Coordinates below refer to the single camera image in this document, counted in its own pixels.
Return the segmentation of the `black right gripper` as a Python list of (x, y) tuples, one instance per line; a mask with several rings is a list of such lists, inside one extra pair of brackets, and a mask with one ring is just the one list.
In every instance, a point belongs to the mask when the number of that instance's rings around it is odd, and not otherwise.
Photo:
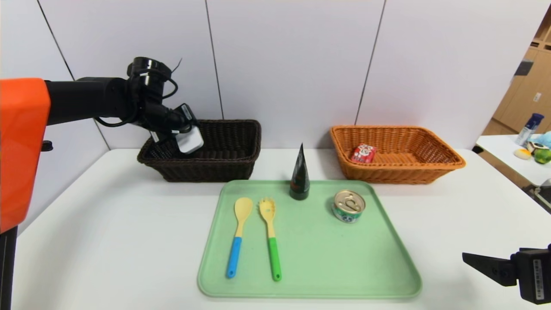
[(551, 302), (551, 246), (543, 249), (520, 248), (511, 260), (462, 253), (464, 263), (504, 286), (518, 283), (522, 299), (532, 304)]

